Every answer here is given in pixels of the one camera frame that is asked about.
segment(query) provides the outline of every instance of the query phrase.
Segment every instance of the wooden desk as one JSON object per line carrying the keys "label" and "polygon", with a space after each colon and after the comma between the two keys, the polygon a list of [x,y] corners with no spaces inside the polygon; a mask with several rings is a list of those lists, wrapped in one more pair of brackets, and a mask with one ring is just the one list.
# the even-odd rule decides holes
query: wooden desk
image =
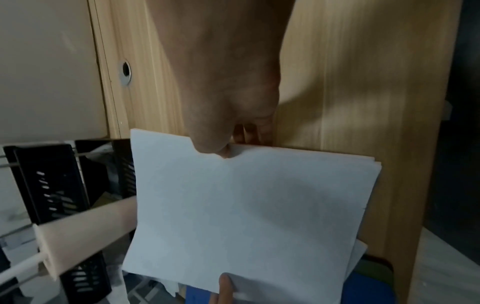
{"label": "wooden desk", "polygon": [[[112,138],[185,135],[179,94],[141,0],[89,0]],[[275,145],[374,156],[383,170],[359,238],[406,302],[460,0],[297,1],[281,51]],[[131,83],[122,87],[127,59]]]}

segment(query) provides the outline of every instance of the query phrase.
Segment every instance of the hand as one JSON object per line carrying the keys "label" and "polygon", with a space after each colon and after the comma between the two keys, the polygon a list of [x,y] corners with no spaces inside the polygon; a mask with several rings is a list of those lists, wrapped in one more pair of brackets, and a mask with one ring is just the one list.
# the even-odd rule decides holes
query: hand
{"label": "hand", "polygon": [[185,127],[202,153],[271,145],[280,48],[294,0],[148,0],[178,83]]}
{"label": "hand", "polygon": [[232,304],[234,302],[234,289],[229,276],[222,274],[218,279],[219,294],[212,293],[208,304]]}

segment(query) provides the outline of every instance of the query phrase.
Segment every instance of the black basket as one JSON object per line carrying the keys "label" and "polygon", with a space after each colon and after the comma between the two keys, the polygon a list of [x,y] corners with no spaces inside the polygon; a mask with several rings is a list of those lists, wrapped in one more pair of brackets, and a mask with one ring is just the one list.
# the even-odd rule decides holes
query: black basket
{"label": "black basket", "polygon": [[[72,147],[4,147],[32,223],[45,224],[90,208]],[[111,292],[105,261],[96,253],[60,276],[70,304],[94,304]]]}

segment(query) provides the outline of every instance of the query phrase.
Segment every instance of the blank sheet of paper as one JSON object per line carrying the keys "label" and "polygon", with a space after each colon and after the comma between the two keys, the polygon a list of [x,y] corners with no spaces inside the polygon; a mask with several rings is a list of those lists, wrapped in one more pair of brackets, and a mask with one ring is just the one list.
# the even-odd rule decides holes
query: blank sheet of paper
{"label": "blank sheet of paper", "polygon": [[258,302],[338,302],[381,166],[369,158],[132,130],[138,225],[123,268]]}

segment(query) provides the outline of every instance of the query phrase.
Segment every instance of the wood grain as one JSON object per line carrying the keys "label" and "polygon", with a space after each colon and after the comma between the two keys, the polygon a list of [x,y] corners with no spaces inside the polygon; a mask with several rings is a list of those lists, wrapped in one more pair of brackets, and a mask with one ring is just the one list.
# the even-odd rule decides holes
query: wood grain
{"label": "wood grain", "polygon": [[[105,49],[116,48],[132,66],[128,89],[112,88],[117,112],[125,109],[130,128],[185,135],[176,82],[144,1],[91,1],[111,27]],[[110,10],[100,14],[99,3]],[[393,264],[401,302],[415,262],[461,4],[297,1],[280,55],[275,145],[382,162],[359,238],[370,254]],[[109,54],[118,56],[106,52],[107,61]]]}

